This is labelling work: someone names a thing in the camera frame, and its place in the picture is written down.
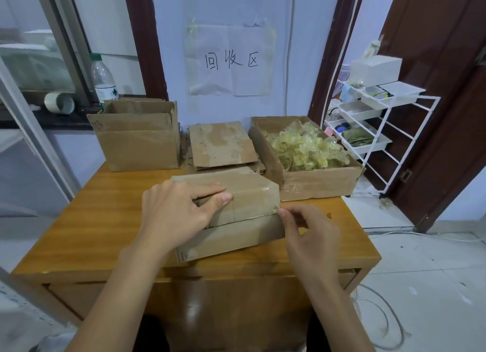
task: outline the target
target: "packing tape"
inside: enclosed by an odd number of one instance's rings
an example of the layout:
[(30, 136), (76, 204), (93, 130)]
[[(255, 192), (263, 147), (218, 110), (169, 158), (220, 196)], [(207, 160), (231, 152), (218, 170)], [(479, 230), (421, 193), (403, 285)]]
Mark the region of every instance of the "packing tape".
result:
[(74, 111), (74, 100), (66, 92), (49, 92), (44, 97), (44, 104), (54, 114), (71, 114)]

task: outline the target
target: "water bottle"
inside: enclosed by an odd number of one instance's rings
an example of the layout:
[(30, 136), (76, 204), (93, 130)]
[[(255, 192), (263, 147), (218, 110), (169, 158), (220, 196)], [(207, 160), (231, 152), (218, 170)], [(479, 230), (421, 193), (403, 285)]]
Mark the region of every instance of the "water bottle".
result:
[(105, 109), (105, 100), (118, 100), (118, 90), (115, 80), (108, 67), (101, 60), (100, 54), (89, 54), (91, 61), (91, 77), (93, 77), (94, 89), (100, 100), (101, 108)]

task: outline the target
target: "green cloth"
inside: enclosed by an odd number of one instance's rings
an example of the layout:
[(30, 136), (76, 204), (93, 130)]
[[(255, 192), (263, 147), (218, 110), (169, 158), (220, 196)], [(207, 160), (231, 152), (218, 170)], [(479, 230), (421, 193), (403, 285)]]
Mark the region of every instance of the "green cloth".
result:
[(344, 139), (353, 147), (366, 146), (373, 143), (374, 137), (364, 128), (351, 128), (342, 133)]

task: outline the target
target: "bottle cap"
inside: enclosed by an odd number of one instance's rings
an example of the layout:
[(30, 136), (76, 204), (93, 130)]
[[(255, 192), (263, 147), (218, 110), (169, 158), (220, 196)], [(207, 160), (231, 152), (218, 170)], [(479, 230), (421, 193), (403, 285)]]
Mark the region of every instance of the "bottle cap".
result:
[(94, 62), (94, 61), (97, 61), (97, 60), (100, 60), (101, 61), (101, 54), (97, 54), (97, 53), (89, 53), (89, 58)]

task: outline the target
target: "fingernail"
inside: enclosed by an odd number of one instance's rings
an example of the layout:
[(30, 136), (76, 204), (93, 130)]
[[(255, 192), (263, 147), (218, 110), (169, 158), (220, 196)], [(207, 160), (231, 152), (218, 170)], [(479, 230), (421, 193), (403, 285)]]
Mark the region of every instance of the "fingernail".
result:
[(221, 194), (221, 198), (222, 198), (222, 201), (224, 203), (227, 203), (227, 202), (230, 202), (231, 201), (231, 199), (233, 198), (233, 195), (231, 193), (229, 193), (229, 192), (223, 192)]

